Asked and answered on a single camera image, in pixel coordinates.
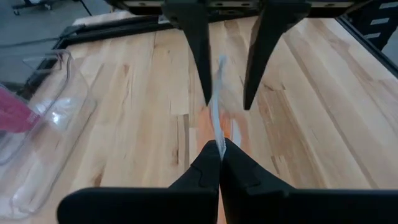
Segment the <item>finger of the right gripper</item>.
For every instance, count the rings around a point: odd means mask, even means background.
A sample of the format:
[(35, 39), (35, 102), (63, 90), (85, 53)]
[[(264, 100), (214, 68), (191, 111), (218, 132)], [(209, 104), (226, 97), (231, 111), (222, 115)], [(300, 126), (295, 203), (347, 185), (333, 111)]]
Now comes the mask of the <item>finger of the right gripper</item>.
[(307, 17), (311, 4), (305, 0), (267, 0), (252, 27), (244, 80), (243, 106), (250, 110), (268, 60), (280, 37)]
[(165, 0), (162, 12), (185, 34), (192, 51), (205, 103), (212, 96), (211, 47), (206, 0)]

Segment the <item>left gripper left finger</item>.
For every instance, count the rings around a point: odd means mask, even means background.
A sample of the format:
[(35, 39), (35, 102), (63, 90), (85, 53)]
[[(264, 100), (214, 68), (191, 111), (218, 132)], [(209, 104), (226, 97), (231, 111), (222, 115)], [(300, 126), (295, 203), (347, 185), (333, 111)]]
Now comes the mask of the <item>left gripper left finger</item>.
[(221, 159), (208, 141), (167, 188), (90, 187), (59, 203), (58, 224), (216, 224)]

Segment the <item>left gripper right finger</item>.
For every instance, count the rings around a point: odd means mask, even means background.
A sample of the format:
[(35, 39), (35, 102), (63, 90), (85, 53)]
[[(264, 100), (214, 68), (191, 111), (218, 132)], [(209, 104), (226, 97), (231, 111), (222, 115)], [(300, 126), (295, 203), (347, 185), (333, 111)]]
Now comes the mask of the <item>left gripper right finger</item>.
[(297, 189), (225, 143), (220, 187), (230, 224), (398, 224), (398, 190)]

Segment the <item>orange elastic bandage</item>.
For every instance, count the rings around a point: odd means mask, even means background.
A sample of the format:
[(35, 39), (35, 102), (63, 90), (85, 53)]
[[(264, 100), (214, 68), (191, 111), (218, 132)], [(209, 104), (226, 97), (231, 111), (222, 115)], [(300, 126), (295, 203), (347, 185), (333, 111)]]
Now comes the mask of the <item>orange elastic bandage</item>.
[[(220, 125), (224, 137), (230, 139), (246, 154), (251, 153), (248, 124), (243, 114), (220, 111)], [(205, 107), (197, 115), (197, 146), (201, 149), (209, 140), (215, 139), (210, 109)]]

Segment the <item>clear plastic bag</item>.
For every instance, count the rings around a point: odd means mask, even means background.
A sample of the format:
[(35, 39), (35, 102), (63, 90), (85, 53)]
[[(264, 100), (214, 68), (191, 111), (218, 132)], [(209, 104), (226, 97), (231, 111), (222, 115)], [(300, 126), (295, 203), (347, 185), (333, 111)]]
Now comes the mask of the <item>clear plastic bag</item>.
[(227, 149), (226, 138), (240, 147), (243, 135), (237, 119), (239, 101), (227, 81), (226, 55), (220, 55), (218, 59), (219, 66), (210, 100), (210, 115), (218, 152), (223, 160)]
[[(25, 100), (23, 100), (18, 96), (16, 97), (22, 100), (27, 105), (27, 102)], [(39, 114), (41, 118), (44, 117), (44, 113), (46, 112), (46, 110), (50, 108), (51, 102), (52, 102), (51, 100), (44, 100), (41, 101), (40, 103), (37, 103), (33, 107), (29, 108), (33, 110), (35, 113)], [(49, 112), (48, 119), (51, 120), (51, 124), (53, 124), (57, 129), (59, 130), (65, 129), (72, 117), (73, 110), (76, 108), (76, 106), (77, 102), (72, 100), (71, 98), (61, 98), (60, 100), (57, 100), (53, 104), (53, 111), (52, 112), (48, 111)], [(0, 130), (0, 139), (2, 139), (6, 134), (19, 134), (19, 133), (9, 133), (7, 131)]]

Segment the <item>pink elastic bandage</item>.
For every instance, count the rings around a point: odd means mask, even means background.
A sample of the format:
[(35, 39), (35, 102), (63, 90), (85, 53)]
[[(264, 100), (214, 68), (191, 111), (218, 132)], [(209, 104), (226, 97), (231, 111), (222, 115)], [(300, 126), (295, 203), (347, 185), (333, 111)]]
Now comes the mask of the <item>pink elastic bandage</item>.
[(0, 130), (24, 133), (33, 128), (40, 115), (31, 110), (8, 89), (0, 86)]

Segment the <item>black controller box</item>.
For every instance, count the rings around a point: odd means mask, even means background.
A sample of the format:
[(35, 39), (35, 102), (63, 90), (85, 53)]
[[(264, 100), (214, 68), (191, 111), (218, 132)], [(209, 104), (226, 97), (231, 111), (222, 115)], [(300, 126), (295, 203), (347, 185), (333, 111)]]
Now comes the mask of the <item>black controller box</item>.
[(382, 50), (398, 26), (398, 0), (372, 0), (348, 14), (350, 23)]

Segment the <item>clear plastic bin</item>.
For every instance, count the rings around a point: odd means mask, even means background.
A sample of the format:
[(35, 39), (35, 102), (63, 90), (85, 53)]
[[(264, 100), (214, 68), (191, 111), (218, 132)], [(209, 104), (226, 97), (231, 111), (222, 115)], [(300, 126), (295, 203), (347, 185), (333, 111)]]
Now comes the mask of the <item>clear plastic bin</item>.
[[(30, 131), (0, 139), (0, 221), (21, 220), (48, 199), (96, 108), (90, 87), (67, 50), (0, 56), (0, 84), (29, 107), (51, 100)], [(48, 119), (61, 98), (77, 102), (65, 129)]]

